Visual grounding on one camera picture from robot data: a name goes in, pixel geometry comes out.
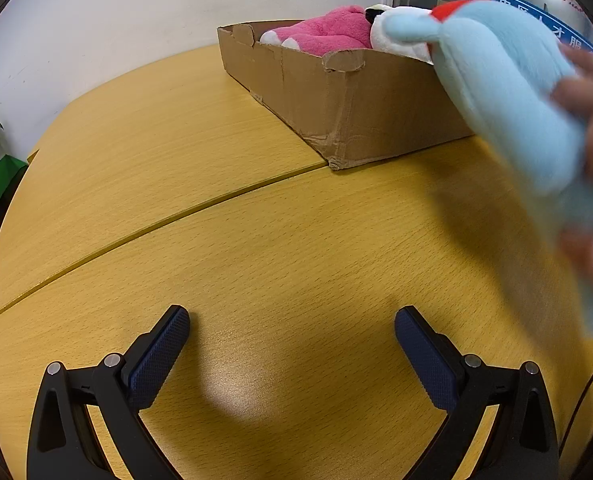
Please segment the pink plush bear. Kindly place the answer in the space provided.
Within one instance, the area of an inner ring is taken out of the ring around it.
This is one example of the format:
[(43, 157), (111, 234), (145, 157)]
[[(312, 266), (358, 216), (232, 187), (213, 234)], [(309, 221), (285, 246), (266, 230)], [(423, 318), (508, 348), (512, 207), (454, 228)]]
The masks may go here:
[(371, 24), (361, 6), (340, 6), (291, 26), (267, 30), (261, 44), (315, 56), (343, 50), (371, 49)]

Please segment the brown cardboard box tray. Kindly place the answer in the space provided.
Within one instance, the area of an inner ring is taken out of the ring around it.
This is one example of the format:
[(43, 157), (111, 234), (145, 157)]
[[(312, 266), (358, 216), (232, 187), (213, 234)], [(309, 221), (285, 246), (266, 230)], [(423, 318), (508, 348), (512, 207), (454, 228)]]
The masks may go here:
[(277, 25), (219, 27), (224, 69), (332, 169), (471, 136), (431, 65), (377, 50), (315, 56), (262, 44)]

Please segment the light blue plush bear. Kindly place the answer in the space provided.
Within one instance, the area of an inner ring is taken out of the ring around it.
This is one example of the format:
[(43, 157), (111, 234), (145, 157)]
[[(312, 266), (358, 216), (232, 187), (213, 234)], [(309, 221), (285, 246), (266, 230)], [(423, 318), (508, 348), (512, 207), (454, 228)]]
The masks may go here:
[[(384, 27), (400, 42), (427, 44), (451, 102), (508, 168), (546, 240), (561, 248), (568, 229), (593, 233), (587, 122), (552, 99), (561, 80), (581, 72), (545, 24), (494, 0), (459, 0), (420, 18), (390, 16)], [(574, 269), (593, 333), (593, 282)]]

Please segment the white panda plush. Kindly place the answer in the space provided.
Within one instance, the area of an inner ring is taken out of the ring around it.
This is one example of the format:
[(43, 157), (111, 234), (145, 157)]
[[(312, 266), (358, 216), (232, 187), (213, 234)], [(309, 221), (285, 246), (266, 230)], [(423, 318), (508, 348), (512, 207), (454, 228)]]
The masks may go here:
[(430, 14), (429, 9), (418, 6), (387, 6), (383, 3), (368, 6), (365, 18), (370, 23), (370, 44), (373, 50), (406, 56), (414, 60), (432, 65), (429, 47), (424, 42), (400, 42), (385, 32), (384, 20), (390, 16), (406, 16), (406, 18), (420, 18)]

